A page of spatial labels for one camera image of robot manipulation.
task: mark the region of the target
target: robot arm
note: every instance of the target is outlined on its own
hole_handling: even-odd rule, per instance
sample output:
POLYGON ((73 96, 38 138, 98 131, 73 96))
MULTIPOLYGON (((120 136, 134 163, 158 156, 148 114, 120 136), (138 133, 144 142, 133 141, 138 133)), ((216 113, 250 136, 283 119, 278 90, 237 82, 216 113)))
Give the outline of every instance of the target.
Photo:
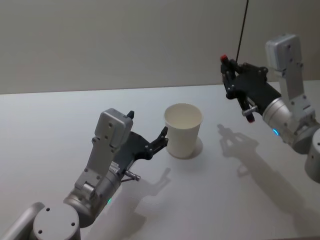
POLYGON ((111 108, 101 113, 88 163, 64 203, 30 206, 0 237, 1 240, 80 240, 80 228, 93 224, 121 185, 140 177, 130 172, 138 159, 152 159, 167 146, 168 129, 148 142, 131 131, 134 112, 123 115, 111 108))
POLYGON ((265 49, 268 64, 279 78, 282 96, 267 83, 266 67, 240 65, 224 55, 220 60, 226 97, 238 99, 242 115, 250 123, 255 120, 253 113, 259 113, 284 143, 299 154, 308 154, 305 170, 320 183, 320 124, 304 93, 299 38, 284 34, 268 41, 265 49))

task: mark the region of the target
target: paper cup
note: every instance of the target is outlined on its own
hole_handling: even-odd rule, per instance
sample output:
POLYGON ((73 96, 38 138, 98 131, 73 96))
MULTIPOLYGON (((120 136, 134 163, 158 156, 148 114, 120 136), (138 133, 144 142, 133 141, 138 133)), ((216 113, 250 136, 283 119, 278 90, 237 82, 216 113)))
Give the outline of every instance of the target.
POLYGON ((191 104, 177 103, 165 110, 164 120, 168 127, 167 151, 177 158, 189 157, 195 149, 203 121, 201 111, 191 104))

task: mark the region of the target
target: white table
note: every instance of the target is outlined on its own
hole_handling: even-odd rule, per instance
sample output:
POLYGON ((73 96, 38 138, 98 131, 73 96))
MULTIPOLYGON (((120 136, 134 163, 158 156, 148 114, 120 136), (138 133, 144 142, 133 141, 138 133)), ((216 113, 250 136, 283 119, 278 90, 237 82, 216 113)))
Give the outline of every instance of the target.
MULTIPOLYGON (((318 115, 319 89, 320 81, 305 82, 318 115)), ((306 156, 282 143, 257 114, 249 124, 221 85, 0 95, 0 233, 32 203, 63 201, 87 163, 102 111, 134 110, 132 130, 152 141, 165 109, 179 102, 203 112, 202 152, 181 160, 164 149, 136 162, 132 171, 142 180, 124 183, 95 223, 81 230, 83 239, 320 234, 320 185, 305 173, 306 156), (229 143, 224 151, 221 142, 229 143)))

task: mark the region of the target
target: blue led light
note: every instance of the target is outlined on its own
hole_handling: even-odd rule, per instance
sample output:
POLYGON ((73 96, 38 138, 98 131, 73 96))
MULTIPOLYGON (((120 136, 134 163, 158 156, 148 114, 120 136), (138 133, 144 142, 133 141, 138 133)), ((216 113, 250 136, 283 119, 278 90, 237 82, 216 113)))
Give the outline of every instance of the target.
POLYGON ((277 129, 273 128, 272 131, 275 133, 275 135, 279 136, 280 133, 277 131, 277 129))

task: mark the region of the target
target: gray wall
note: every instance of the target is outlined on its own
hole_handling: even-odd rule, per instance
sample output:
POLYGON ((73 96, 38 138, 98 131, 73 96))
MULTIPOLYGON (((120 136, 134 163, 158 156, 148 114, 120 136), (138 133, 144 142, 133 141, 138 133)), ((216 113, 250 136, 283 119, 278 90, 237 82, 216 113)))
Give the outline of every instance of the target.
MULTIPOLYGON (((219 56, 236 55, 245 2, 1 0, 0 93, 220 84, 219 56)), ((240 60, 265 64, 266 40, 297 33, 306 76, 320 79, 319 6, 252 0, 240 60)))

